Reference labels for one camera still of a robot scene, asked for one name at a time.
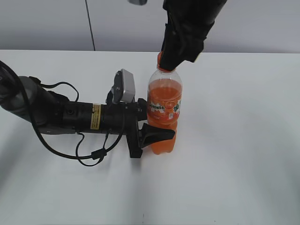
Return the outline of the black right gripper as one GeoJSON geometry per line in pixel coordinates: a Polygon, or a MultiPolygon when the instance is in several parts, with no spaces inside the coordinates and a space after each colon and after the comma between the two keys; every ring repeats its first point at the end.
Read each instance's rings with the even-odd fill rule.
{"type": "Polygon", "coordinates": [[[195,62],[226,0],[165,0],[165,36],[159,67],[174,70],[184,61],[195,62]]]}

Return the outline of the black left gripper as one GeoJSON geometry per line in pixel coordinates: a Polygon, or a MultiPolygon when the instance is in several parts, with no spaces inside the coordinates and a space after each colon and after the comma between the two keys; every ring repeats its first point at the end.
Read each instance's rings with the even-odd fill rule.
{"type": "Polygon", "coordinates": [[[174,138],[174,130],[153,127],[146,123],[140,129],[139,136],[138,122],[146,119],[145,99],[140,98],[130,103],[119,101],[114,104],[113,94],[107,94],[106,104],[102,105],[102,132],[118,137],[110,147],[105,148],[106,152],[116,147],[123,135],[126,136],[131,158],[140,158],[143,153],[142,148],[174,138]]]}

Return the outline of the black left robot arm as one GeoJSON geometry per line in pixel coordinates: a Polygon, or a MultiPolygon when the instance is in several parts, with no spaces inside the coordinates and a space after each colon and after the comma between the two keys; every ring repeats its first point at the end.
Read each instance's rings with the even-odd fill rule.
{"type": "Polygon", "coordinates": [[[143,148],[171,140],[175,131],[144,124],[146,101],[135,99],[132,73],[119,70],[105,104],[71,101],[53,92],[54,85],[42,84],[35,77],[17,76],[5,63],[0,65],[0,106],[30,122],[43,141],[43,135],[113,134],[125,136],[132,158],[140,158],[143,148]]]}

